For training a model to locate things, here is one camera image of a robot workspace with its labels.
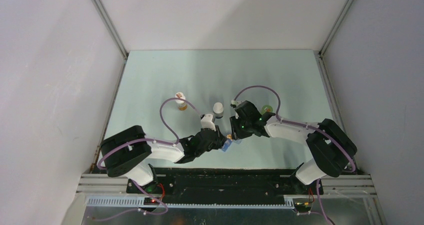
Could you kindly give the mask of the white bottle orange label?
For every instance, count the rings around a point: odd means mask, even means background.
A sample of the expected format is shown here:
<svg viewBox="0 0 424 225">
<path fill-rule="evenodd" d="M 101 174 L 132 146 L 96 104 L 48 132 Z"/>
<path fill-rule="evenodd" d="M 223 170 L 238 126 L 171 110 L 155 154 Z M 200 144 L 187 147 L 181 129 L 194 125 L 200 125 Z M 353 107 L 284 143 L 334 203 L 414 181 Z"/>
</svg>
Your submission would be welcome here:
<svg viewBox="0 0 424 225">
<path fill-rule="evenodd" d="M 180 111 L 186 110 L 187 107 L 188 107 L 188 104 L 185 102 L 185 100 L 186 100 L 185 95 L 182 92 L 179 91 L 175 94 L 175 98 L 176 98 L 175 102 L 177 104 L 177 108 Z"/>
</svg>

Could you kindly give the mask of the green pill bottle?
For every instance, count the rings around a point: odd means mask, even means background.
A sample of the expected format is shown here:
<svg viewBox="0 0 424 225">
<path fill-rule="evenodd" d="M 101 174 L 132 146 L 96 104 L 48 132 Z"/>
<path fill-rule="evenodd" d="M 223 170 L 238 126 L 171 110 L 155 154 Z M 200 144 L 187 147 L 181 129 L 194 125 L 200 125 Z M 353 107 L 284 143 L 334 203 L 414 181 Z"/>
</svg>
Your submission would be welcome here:
<svg viewBox="0 0 424 225">
<path fill-rule="evenodd" d="M 273 111 L 274 111 L 273 107 L 269 104 L 266 104 L 261 108 L 260 113 L 263 115 L 265 113 L 272 113 Z"/>
</svg>

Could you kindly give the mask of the white pill bottle blue label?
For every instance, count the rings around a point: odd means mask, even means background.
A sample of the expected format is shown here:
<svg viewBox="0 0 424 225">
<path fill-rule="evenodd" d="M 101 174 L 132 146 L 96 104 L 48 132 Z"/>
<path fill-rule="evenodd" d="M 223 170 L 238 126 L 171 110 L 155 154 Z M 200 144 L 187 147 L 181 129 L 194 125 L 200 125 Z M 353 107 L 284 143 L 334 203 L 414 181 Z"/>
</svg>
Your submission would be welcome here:
<svg viewBox="0 0 424 225">
<path fill-rule="evenodd" d="M 213 113 L 216 119 L 221 119 L 224 115 L 224 106 L 221 102 L 216 102 L 213 105 Z"/>
</svg>

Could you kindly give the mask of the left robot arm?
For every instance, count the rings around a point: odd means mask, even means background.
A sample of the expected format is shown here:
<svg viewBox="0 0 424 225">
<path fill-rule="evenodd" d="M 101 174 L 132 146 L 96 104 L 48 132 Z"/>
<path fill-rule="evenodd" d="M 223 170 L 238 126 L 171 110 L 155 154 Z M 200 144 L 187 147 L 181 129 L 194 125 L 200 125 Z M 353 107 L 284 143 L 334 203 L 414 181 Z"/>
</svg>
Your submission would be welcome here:
<svg viewBox="0 0 424 225">
<path fill-rule="evenodd" d="M 134 125 L 101 142 L 102 157 L 97 168 L 105 170 L 111 178 L 124 176 L 145 193 L 153 193 L 158 187 L 158 179 L 154 167 L 145 160 L 186 164 L 206 152 L 223 148 L 227 140 L 218 127 L 202 128 L 195 135 L 173 142 L 147 138 L 143 128 Z"/>
</svg>

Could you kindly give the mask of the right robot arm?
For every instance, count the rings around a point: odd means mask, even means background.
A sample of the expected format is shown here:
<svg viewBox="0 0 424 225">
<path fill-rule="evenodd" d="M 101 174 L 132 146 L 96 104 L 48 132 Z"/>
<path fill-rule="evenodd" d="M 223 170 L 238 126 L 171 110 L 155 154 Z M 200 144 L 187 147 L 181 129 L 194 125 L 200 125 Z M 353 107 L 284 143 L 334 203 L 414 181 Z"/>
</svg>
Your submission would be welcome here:
<svg viewBox="0 0 424 225">
<path fill-rule="evenodd" d="M 318 123 L 302 123 L 278 117 L 274 112 L 260 113 L 250 101 L 231 102 L 235 115 L 230 117 L 232 138 L 241 140 L 252 135 L 281 138 L 308 147 L 312 159 L 302 163 L 292 174 L 291 189 L 304 194 L 316 180 L 337 178 L 353 165 L 358 149 L 353 141 L 331 119 Z"/>
</svg>

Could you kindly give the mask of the blue pill organizer box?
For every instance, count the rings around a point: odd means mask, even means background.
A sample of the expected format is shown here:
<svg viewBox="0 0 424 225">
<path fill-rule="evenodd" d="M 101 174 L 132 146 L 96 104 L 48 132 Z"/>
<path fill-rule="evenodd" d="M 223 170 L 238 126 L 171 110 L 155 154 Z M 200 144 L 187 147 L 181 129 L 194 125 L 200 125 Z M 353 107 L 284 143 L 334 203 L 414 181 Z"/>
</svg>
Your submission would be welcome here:
<svg viewBox="0 0 424 225">
<path fill-rule="evenodd" d="M 234 139 L 231 134 L 228 134 L 226 136 L 226 141 L 224 142 L 220 150 L 223 152 L 226 152 L 232 144 L 240 144 L 242 141 L 243 141 L 242 139 Z"/>
</svg>

